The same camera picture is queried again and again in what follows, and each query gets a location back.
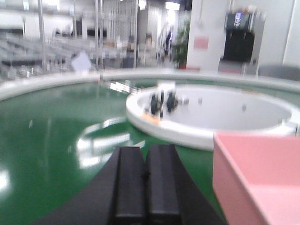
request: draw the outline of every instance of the coffee machine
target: coffee machine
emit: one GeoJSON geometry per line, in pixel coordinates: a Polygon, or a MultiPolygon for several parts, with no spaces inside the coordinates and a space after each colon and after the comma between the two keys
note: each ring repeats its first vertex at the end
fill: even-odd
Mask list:
{"type": "Polygon", "coordinates": [[[265,15],[236,11],[226,14],[226,42],[219,71],[256,74],[263,38],[265,15]]]}

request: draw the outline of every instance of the white wall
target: white wall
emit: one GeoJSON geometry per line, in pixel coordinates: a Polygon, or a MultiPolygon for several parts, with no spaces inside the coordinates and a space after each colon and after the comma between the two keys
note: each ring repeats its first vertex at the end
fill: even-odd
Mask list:
{"type": "Polygon", "coordinates": [[[266,12],[259,65],[283,62],[285,43],[293,8],[293,0],[235,0],[234,8],[257,6],[266,12]]]}
{"type": "Polygon", "coordinates": [[[191,27],[188,42],[187,67],[202,70],[218,70],[219,60],[224,52],[224,23],[228,10],[227,0],[202,0],[202,25],[200,26],[200,0],[194,0],[191,13],[191,27]],[[207,50],[195,50],[195,37],[208,37],[207,50]]]}
{"type": "MultiPolygon", "coordinates": [[[[256,5],[257,10],[266,12],[266,22],[260,50],[259,65],[283,62],[287,33],[290,26],[294,0],[235,0],[233,9],[256,5]]],[[[300,0],[295,6],[295,20],[292,24],[289,45],[286,50],[285,62],[299,63],[299,34],[297,24],[300,19],[300,0]]],[[[203,28],[197,26],[199,21],[200,0],[194,0],[191,14],[191,29],[187,55],[187,67],[200,67],[204,70],[217,70],[218,61],[224,52],[225,33],[223,30],[225,13],[229,0],[203,0],[203,28]],[[194,50],[194,39],[197,36],[209,37],[207,51],[194,50]]]]}
{"type": "Polygon", "coordinates": [[[70,31],[73,30],[73,20],[69,16],[57,16],[57,15],[44,15],[44,27],[45,36],[52,37],[53,32],[59,29],[61,32],[67,30],[69,26],[70,31]]]}
{"type": "Polygon", "coordinates": [[[22,18],[19,13],[11,13],[8,11],[0,11],[1,27],[23,27],[22,18]]]}
{"type": "MultiPolygon", "coordinates": [[[[0,27],[23,28],[25,19],[26,38],[39,38],[38,14],[0,11],[0,27]]],[[[72,18],[68,16],[44,15],[45,36],[52,37],[53,31],[57,28],[65,30],[67,26],[72,30],[72,18]]]]}
{"type": "Polygon", "coordinates": [[[288,36],[284,64],[300,66],[300,0],[295,0],[290,34],[288,36]]]}

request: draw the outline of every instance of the pink label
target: pink label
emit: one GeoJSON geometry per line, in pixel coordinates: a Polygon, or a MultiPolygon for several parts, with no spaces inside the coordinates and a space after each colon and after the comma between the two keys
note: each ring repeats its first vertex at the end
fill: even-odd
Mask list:
{"type": "Polygon", "coordinates": [[[208,49],[208,37],[195,37],[194,39],[194,49],[207,50],[208,49]]]}

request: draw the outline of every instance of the black object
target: black object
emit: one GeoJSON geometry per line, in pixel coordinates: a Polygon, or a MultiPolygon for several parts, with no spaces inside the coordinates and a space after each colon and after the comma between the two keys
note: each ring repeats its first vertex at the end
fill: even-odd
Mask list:
{"type": "Polygon", "coordinates": [[[23,35],[23,28],[0,28],[0,33],[11,33],[23,35]]]}
{"type": "Polygon", "coordinates": [[[226,18],[226,31],[228,30],[249,30],[250,13],[236,12],[229,13],[226,18]]]}
{"type": "Polygon", "coordinates": [[[254,34],[244,30],[232,30],[226,33],[224,60],[250,62],[252,57],[254,34]]]}
{"type": "Polygon", "coordinates": [[[172,112],[178,105],[178,100],[175,97],[175,93],[170,92],[167,99],[167,111],[168,113],[172,112]]]}
{"type": "Polygon", "coordinates": [[[169,145],[152,145],[146,160],[149,170],[147,200],[150,225],[181,225],[169,145]]]}
{"type": "Polygon", "coordinates": [[[145,164],[140,148],[122,147],[115,225],[141,225],[145,223],[145,173],[145,164]]]}
{"type": "Polygon", "coordinates": [[[150,109],[151,109],[151,114],[155,115],[159,111],[159,104],[158,104],[158,97],[157,95],[153,94],[150,102],[150,109]]]}
{"type": "MultiPolygon", "coordinates": [[[[101,30],[98,30],[98,38],[100,38],[100,34],[101,34],[101,30]]],[[[95,29],[88,29],[88,36],[95,36],[96,33],[95,33],[95,29]]],[[[102,37],[103,38],[106,38],[107,37],[107,30],[103,29],[102,30],[102,37]]]]}
{"type": "Polygon", "coordinates": [[[108,225],[113,220],[120,147],[95,178],[71,200],[34,225],[108,225]]]}
{"type": "Polygon", "coordinates": [[[175,145],[152,145],[147,166],[150,224],[226,225],[189,176],[175,145]]]}
{"type": "Polygon", "coordinates": [[[12,59],[12,60],[2,60],[1,63],[6,66],[19,67],[19,66],[36,66],[42,65],[41,59],[12,59]]]}
{"type": "Polygon", "coordinates": [[[83,19],[81,17],[78,20],[76,20],[76,32],[77,35],[83,34],[83,19]]]}
{"type": "Polygon", "coordinates": [[[116,147],[76,196],[33,225],[226,225],[184,168],[174,145],[116,147]]]}

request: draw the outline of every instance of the pink box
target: pink box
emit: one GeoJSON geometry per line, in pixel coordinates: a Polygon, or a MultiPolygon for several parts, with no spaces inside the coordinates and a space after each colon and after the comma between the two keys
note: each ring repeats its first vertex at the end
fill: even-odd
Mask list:
{"type": "Polygon", "coordinates": [[[300,138],[218,133],[213,188],[230,225],[300,225],[300,138]]]}

